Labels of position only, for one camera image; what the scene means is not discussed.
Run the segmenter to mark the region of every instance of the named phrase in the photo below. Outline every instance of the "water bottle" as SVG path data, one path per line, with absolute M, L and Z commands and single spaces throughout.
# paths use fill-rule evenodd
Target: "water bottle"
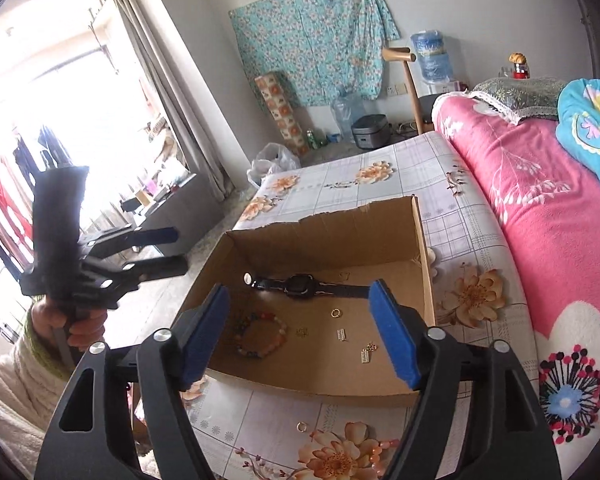
M 355 142 L 351 127 L 360 117 L 365 116 L 365 105 L 355 92 L 347 93 L 344 87 L 338 89 L 338 96 L 331 102 L 331 113 L 338 123 L 342 139 Z
M 439 30 L 424 30 L 411 37 L 422 78 L 429 83 L 448 83 L 454 78 L 445 40 Z

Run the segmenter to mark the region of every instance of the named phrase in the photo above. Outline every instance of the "green knit cuff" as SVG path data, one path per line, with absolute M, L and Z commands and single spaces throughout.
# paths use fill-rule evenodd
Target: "green knit cuff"
M 68 381 L 71 377 L 71 372 L 66 368 L 62 361 L 54 357 L 46 348 L 45 344 L 40 339 L 40 336 L 33 330 L 33 322 L 31 320 L 31 310 L 27 314 L 27 320 L 24 324 L 25 344 L 29 347 L 34 359 L 54 377 Z

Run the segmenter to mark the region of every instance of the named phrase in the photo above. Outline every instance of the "screw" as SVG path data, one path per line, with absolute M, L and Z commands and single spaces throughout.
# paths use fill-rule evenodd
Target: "screw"
M 442 341 L 446 337 L 446 332 L 437 326 L 432 326 L 427 330 L 427 335 L 436 341 Z
M 167 341 L 167 339 L 169 339 L 171 337 L 171 330 L 169 330 L 168 328 L 161 328 L 160 330 L 156 331 L 154 334 L 154 339 L 156 341 L 159 341 L 160 343 Z
M 106 348 L 106 345 L 102 341 L 98 341 L 97 343 L 94 343 L 89 347 L 89 352 L 94 355 L 98 355 L 98 354 L 104 352 L 105 348 Z
M 507 343 L 506 341 L 503 341 L 502 339 L 498 339 L 498 340 L 494 341 L 493 348 L 495 349 L 496 352 L 500 352 L 501 354 L 506 354 L 509 350 L 511 350 L 509 343 Z

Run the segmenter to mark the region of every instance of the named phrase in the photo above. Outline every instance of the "pink blanket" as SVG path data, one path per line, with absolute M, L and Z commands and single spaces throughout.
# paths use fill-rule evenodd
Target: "pink blanket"
M 540 400 L 564 478 L 600 438 L 600 183 L 555 139 L 461 94 L 436 129 L 474 173 L 509 242 L 536 331 Z

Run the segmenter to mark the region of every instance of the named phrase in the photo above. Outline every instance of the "pillow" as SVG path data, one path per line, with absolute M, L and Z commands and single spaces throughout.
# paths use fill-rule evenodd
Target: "pillow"
M 496 108 L 510 123 L 518 124 L 528 117 L 556 120 L 558 97 L 566 85 L 553 77 L 497 77 L 480 83 L 470 95 Z
M 571 81 L 558 101 L 555 136 L 600 181 L 600 79 Z

